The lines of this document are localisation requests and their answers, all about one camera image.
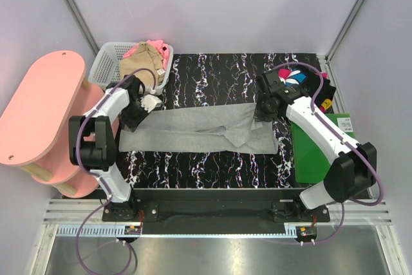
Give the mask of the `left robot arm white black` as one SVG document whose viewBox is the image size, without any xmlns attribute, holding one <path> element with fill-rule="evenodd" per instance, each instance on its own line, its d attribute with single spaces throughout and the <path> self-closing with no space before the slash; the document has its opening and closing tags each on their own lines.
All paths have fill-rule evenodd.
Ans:
<svg viewBox="0 0 412 275">
<path fill-rule="evenodd" d="M 138 216 L 139 205 L 131 186 L 116 165 L 117 145 L 112 124 L 116 119 L 133 132 L 160 102 L 146 95 L 134 75 L 112 83 L 98 103 L 83 115 L 68 121 L 69 154 L 73 165 L 93 176 L 107 195 L 108 207 L 126 221 Z"/>
</svg>

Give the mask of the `grey t shirt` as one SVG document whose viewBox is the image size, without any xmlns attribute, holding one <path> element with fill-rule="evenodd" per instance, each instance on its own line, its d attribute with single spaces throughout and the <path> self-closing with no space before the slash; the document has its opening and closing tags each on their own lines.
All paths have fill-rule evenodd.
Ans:
<svg viewBox="0 0 412 275">
<path fill-rule="evenodd" d="M 278 141 L 272 124 L 256 121 L 255 107 L 244 103 L 154 111 L 134 132 L 121 131 L 119 150 L 274 155 Z"/>
</svg>

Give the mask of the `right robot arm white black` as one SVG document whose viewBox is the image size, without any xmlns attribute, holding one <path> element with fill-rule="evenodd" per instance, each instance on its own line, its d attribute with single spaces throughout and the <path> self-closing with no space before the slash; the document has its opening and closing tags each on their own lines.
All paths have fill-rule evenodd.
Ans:
<svg viewBox="0 0 412 275">
<path fill-rule="evenodd" d="M 371 143 L 360 144 L 343 132 L 321 112 L 307 91 L 287 86 L 277 72 L 264 73 L 256 82 L 255 118 L 269 122 L 288 118 L 316 143 L 330 164 L 324 179 L 302 191 L 292 205 L 296 219 L 307 221 L 315 208 L 343 203 L 376 183 L 377 150 Z"/>
</svg>

